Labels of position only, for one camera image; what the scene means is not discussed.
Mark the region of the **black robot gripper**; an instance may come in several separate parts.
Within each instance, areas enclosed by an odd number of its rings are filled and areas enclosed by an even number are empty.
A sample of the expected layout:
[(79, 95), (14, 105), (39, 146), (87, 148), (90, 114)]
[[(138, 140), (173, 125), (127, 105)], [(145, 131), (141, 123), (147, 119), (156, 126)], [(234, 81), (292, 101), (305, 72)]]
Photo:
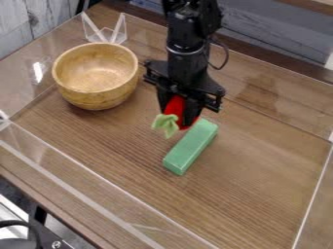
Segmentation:
[(185, 99), (182, 124), (192, 126), (202, 109), (218, 112), (226, 90), (209, 75), (209, 60), (205, 53), (193, 55), (169, 54), (168, 60), (145, 61), (145, 81), (158, 89), (161, 110), (165, 111), (170, 99), (178, 94)]

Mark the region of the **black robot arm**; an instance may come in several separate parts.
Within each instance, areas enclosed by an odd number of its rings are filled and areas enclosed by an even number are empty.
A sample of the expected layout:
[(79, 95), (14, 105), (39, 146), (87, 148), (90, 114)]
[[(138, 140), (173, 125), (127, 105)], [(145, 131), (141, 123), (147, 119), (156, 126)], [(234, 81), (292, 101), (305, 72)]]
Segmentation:
[(222, 12), (217, 0), (162, 0), (168, 21), (168, 60), (146, 60), (145, 81), (158, 92), (164, 115), (177, 116), (177, 126), (188, 129), (198, 121), (202, 110), (220, 111), (226, 94), (224, 86), (209, 74), (212, 37), (221, 28)]

